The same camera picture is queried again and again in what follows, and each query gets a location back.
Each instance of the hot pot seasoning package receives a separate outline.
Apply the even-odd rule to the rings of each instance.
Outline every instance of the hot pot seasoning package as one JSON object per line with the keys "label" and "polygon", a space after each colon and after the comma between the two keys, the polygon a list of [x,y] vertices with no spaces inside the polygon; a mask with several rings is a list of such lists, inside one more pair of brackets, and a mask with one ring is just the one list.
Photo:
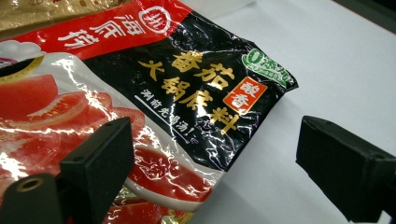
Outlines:
{"label": "hot pot seasoning package", "polygon": [[254,43],[172,0],[5,40],[0,67],[1,195],[24,176],[57,175],[102,124],[131,118],[135,166],[104,223],[187,223],[298,86]]}

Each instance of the white background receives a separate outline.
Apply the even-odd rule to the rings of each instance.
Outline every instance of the white background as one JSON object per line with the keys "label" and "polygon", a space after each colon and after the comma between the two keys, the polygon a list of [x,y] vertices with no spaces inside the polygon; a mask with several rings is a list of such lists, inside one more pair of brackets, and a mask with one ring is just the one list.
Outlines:
{"label": "white background", "polygon": [[191,224],[348,223],[295,163],[301,119],[333,121],[396,155],[396,35],[330,0],[258,0],[213,21],[255,42],[300,88],[275,106]]}

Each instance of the red stamp label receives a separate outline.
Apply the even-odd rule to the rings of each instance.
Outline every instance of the red stamp label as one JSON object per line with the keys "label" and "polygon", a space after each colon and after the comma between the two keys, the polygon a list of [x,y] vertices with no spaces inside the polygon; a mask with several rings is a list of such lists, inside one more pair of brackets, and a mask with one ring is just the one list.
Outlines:
{"label": "red stamp label", "polygon": [[151,7],[139,12],[140,21],[157,34],[164,34],[171,26],[171,16],[163,7]]}
{"label": "red stamp label", "polygon": [[240,115],[245,115],[266,90],[267,86],[262,85],[251,77],[245,77],[223,99],[223,102]]}

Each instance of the haidilao logo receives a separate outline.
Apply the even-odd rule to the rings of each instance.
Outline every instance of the haidilao logo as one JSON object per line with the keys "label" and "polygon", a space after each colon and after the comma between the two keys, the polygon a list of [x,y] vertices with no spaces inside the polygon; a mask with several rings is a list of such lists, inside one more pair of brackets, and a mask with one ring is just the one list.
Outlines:
{"label": "haidilao logo", "polygon": [[142,23],[156,34],[164,34],[171,25],[169,12],[163,7],[150,7],[139,12]]}

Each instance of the crinkled plastic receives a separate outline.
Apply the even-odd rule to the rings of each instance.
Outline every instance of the crinkled plastic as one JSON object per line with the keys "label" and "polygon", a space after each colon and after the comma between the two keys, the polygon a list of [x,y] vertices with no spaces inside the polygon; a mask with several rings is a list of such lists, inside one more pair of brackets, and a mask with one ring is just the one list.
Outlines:
{"label": "crinkled plastic", "polygon": [[94,130],[131,118],[135,166],[104,223],[187,223],[298,86],[254,43],[171,0],[0,42],[0,67],[0,194],[57,175]]}
{"label": "crinkled plastic", "polygon": [[2,0],[0,40],[117,7],[131,0]]}

